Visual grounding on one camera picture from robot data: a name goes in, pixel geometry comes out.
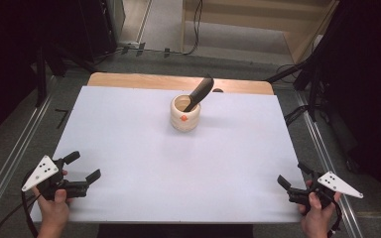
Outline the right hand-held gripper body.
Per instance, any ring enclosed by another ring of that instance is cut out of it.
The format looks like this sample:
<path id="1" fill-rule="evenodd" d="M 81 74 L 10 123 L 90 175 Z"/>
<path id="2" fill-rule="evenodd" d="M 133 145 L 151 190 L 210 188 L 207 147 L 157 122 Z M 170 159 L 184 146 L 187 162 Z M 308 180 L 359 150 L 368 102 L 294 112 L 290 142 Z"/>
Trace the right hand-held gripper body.
<path id="1" fill-rule="evenodd" d="M 309 176 L 312 179 L 312 183 L 308 188 L 300 189 L 291 186 L 291 188 L 287 190 L 289 202 L 304 205 L 307 212 L 311 209 L 309 203 L 309 194 L 311 192 L 314 192 L 317 195 L 323 208 L 326 208 L 334 202 L 334 195 L 337 192 L 357 198 L 364 197 L 360 191 L 352 187 L 342 178 L 339 178 L 333 172 L 320 173 L 314 171 L 314 173 Z"/>

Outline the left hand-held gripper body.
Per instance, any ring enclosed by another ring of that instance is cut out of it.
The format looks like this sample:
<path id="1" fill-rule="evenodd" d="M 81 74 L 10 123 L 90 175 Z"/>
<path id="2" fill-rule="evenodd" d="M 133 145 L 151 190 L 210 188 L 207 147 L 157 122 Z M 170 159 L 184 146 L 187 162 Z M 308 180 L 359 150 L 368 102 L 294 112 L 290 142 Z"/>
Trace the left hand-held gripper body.
<path id="1" fill-rule="evenodd" d="M 54 200 L 58 189 L 65 189 L 68 198 L 86 197 L 90 186 L 85 181 L 69 181 L 64 179 L 64 158 L 56 161 L 44 155 L 33 169 L 21 187 L 21 191 L 28 191 L 36 187 L 43 198 Z"/>

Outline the cream ribbed cup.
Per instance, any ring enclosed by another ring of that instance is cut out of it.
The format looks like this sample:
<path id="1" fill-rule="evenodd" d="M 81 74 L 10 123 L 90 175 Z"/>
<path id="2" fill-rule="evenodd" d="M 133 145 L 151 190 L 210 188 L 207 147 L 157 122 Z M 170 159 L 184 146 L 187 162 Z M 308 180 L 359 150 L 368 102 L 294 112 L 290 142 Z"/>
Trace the cream ribbed cup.
<path id="1" fill-rule="evenodd" d="M 198 104 L 190 112 L 186 112 L 185 109 L 190 103 L 187 95 L 178 95 L 171 101 L 170 121 L 172 126 L 181 132 L 191 131 L 199 122 L 201 107 Z"/>

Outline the black spatula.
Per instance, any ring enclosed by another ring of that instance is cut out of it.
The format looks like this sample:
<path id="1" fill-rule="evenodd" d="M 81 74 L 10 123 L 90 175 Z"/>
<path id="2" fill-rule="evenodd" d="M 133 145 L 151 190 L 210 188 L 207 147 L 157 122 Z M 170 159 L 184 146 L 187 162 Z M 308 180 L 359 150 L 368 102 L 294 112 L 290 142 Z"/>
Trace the black spatula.
<path id="1" fill-rule="evenodd" d="M 185 112 L 191 112 L 191 110 L 197 106 L 212 90 L 214 85 L 214 79 L 207 74 L 196 89 L 189 95 L 190 104 L 184 109 Z"/>

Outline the person's right hand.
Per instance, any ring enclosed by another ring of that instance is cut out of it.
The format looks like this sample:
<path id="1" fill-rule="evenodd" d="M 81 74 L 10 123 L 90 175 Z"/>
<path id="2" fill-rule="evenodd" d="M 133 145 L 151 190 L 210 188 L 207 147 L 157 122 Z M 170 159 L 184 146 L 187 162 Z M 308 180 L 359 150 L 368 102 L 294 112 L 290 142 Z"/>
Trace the person's right hand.
<path id="1" fill-rule="evenodd" d="M 314 192 L 309 194 L 309 203 L 311 206 L 309 212 L 306 212 L 304 205 L 298 205 L 299 212 L 305 215 L 301 219 L 304 234 L 327 234 L 329 221 L 336 210 L 335 205 L 331 203 L 326 208 L 323 208 Z"/>

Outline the person's left hand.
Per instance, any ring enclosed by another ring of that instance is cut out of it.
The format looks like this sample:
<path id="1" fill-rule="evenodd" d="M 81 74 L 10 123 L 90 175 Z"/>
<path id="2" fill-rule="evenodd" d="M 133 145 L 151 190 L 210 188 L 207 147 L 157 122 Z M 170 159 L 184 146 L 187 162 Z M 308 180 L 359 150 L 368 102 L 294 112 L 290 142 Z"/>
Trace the person's left hand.
<path id="1" fill-rule="evenodd" d="M 71 199 L 67 197 L 66 190 L 58 189 L 55 192 L 54 200 L 43 198 L 36 187 L 33 187 L 32 191 L 37 198 L 41 210 L 42 226 L 64 229 L 69 216 L 68 204 L 71 202 Z"/>

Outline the black metal stand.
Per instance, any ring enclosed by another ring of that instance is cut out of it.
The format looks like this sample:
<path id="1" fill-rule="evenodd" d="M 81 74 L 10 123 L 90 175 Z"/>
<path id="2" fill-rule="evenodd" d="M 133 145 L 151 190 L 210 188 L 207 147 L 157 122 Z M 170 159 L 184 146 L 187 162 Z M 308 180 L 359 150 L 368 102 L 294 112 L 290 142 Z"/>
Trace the black metal stand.
<path id="1" fill-rule="evenodd" d="M 37 102 L 36 106 L 40 107 L 47 97 L 47 80 L 46 80 L 46 61 L 44 49 L 39 47 L 37 50 Z"/>
<path id="2" fill-rule="evenodd" d="M 308 84 L 310 84 L 310 94 L 308 104 L 305 105 L 311 119 L 316 122 L 315 111 L 317 108 L 317 94 L 319 89 L 319 79 L 321 75 L 321 66 L 318 62 L 319 52 L 314 50 L 309 57 L 305 60 L 293 64 L 289 68 L 277 72 L 275 75 L 266 79 L 269 83 L 274 83 L 288 75 L 291 75 L 295 72 L 299 72 L 296 80 L 293 82 L 293 87 L 297 90 L 304 90 Z"/>

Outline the white board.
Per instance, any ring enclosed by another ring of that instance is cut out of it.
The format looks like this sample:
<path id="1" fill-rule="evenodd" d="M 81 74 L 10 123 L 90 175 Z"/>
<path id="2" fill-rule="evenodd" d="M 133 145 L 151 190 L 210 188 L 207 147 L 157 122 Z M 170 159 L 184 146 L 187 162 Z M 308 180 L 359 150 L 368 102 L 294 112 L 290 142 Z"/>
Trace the white board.
<path id="1" fill-rule="evenodd" d="M 277 182 L 304 179 L 274 95 L 213 92 L 197 126 L 170 122 L 174 90 L 85 86 L 54 156 L 78 151 L 68 179 L 101 177 L 72 222 L 287 223 L 298 208 Z"/>

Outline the person's dark clothing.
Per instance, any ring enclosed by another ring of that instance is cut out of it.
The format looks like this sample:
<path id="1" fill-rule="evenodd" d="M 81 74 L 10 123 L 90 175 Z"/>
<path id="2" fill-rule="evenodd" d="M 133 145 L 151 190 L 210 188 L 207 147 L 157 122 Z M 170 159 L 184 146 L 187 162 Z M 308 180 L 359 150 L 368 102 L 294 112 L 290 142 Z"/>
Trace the person's dark clothing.
<path id="1" fill-rule="evenodd" d="M 253 238 L 250 224 L 101 224 L 97 238 Z"/>

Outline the wooden table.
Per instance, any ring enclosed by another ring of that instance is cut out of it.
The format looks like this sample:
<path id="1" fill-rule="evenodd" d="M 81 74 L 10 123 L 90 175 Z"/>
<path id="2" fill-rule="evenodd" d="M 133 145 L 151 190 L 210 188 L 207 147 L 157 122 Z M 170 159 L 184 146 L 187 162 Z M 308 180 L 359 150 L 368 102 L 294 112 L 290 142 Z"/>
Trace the wooden table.
<path id="1" fill-rule="evenodd" d="M 166 90 L 194 90 L 201 81 L 202 77 L 96 72 L 90 76 L 87 85 Z M 266 81 L 216 78 L 214 80 L 213 88 L 221 89 L 226 93 L 274 94 L 272 85 Z"/>

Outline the dark cabinet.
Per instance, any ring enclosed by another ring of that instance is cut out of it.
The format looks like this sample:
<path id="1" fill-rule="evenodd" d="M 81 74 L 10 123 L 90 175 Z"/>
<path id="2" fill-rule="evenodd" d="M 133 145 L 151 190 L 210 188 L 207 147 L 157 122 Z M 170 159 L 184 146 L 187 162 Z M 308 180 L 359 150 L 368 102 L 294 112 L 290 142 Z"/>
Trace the dark cabinet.
<path id="1" fill-rule="evenodd" d="M 85 28 L 87 57 L 91 61 L 113 53 L 117 48 L 109 1 L 78 0 Z"/>

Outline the light wooden shelf unit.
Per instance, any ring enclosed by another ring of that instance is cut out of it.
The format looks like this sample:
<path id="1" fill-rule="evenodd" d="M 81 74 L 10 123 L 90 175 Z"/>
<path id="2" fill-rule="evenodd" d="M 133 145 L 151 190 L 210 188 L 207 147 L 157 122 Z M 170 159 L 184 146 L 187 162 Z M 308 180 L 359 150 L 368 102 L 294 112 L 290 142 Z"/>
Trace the light wooden shelf unit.
<path id="1" fill-rule="evenodd" d="M 182 0 L 180 49 L 185 50 L 186 21 L 200 8 L 203 23 L 284 33 L 292 60 L 299 63 L 323 34 L 339 0 Z"/>

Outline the metal floor rail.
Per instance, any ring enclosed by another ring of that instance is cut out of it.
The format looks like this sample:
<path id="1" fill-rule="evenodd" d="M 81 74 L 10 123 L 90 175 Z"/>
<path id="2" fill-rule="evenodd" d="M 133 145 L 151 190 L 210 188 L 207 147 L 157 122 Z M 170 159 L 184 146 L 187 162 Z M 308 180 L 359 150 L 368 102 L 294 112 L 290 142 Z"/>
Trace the metal floor rail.
<path id="1" fill-rule="evenodd" d="M 36 96 L 30 95 L 0 126 L 0 199 L 61 80 L 60 76 L 48 79 L 48 95 L 39 107 L 36 107 Z"/>
<path id="2" fill-rule="evenodd" d="M 295 136 L 299 160 L 306 164 L 312 163 L 313 169 L 333 172 L 337 175 L 334 162 L 319 131 L 318 123 L 311 119 L 309 112 L 301 112 L 293 125 L 303 127 L 302 135 Z M 344 194 L 338 204 L 341 208 L 342 228 L 346 235 L 349 238 L 364 238 L 349 197 Z"/>

